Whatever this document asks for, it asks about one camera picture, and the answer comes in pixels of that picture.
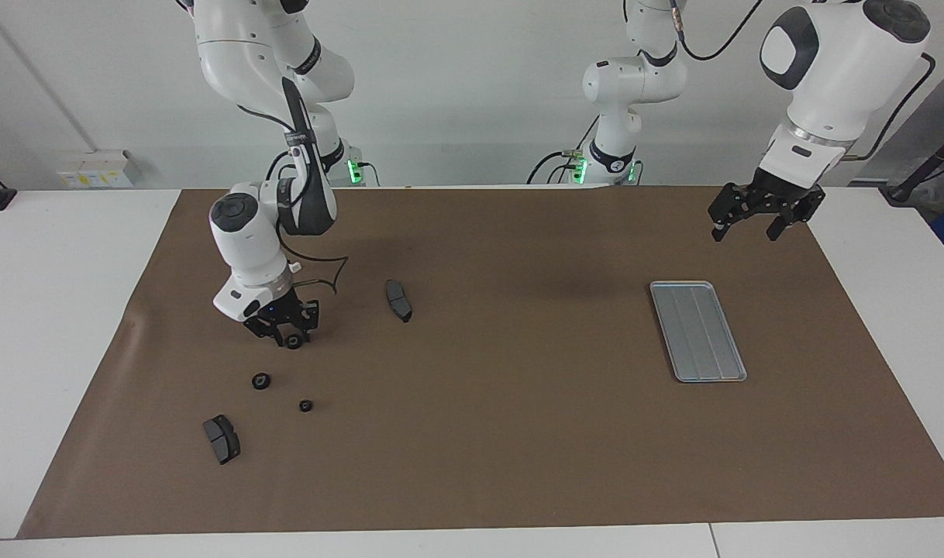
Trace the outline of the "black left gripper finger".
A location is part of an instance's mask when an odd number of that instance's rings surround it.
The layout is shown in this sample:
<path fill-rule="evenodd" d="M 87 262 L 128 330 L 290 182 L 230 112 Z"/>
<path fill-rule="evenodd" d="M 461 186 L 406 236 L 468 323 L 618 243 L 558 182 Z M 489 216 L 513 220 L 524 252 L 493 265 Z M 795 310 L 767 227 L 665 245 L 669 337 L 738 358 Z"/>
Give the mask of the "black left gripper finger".
<path fill-rule="evenodd" d="M 720 243 L 735 223 L 752 218 L 755 202 L 756 193 L 749 186 L 724 184 L 708 208 L 713 240 Z"/>
<path fill-rule="evenodd" d="M 777 241 L 785 230 L 795 223 L 808 222 L 822 204 L 824 194 L 808 194 L 799 200 L 790 201 L 776 198 L 776 218 L 767 227 L 766 235 L 770 241 Z"/>

